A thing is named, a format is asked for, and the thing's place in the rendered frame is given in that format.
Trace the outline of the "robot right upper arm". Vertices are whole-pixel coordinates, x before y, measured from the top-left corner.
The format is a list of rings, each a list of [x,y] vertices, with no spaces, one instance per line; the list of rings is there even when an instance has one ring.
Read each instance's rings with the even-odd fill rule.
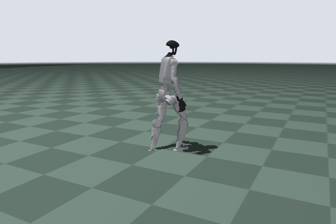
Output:
[[[177,74],[177,65],[178,61],[176,59],[170,59],[170,66],[171,66],[171,82],[174,83],[174,78]]]

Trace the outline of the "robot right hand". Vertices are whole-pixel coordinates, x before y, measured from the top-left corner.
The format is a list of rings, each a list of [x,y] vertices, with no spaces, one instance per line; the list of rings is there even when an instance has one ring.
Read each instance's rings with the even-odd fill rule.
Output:
[[[178,105],[179,105],[179,107],[180,107],[179,112],[183,112],[183,111],[185,110],[185,106],[186,106],[186,104],[185,104],[185,102],[183,101],[183,98],[179,100],[179,97],[178,97],[178,96],[176,96],[176,97],[177,97],[177,100],[179,101],[179,103],[178,103]]]

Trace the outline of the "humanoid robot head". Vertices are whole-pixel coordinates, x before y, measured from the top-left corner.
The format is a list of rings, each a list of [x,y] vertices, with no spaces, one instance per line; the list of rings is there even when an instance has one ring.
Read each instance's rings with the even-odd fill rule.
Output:
[[[170,40],[166,43],[166,45],[172,49],[172,52],[168,52],[168,54],[165,57],[171,57],[172,55],[175,55],[179,44],[176,41]]]

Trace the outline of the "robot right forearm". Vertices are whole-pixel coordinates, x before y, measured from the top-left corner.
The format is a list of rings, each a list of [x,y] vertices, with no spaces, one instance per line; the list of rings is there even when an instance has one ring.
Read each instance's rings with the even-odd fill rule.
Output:
[[[174,91],[175,91],[175,95],[179,97],[179,100],[182,99],[182,95],[181,95],[181,91],[179,88],[179,80],[178,77],[174,78],[174,85],[173,85]]]

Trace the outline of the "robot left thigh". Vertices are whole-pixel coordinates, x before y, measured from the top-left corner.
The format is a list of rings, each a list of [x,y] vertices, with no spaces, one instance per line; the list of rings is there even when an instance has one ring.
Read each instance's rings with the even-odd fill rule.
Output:
[[[156,101],[159,101],[161,103],[159,103],[158,106],[157,106],[158,119],[155,119],[155,120],[152,121],[152,126],[155,127],[155,128],[158,128],[158,127],[160,127],[160,125],[162,124],[162,122],[165,118],[167,103],[166,103],[166,101],[162,101],[159,98],[158,93],[156,94],[155,99],[156,99]]]

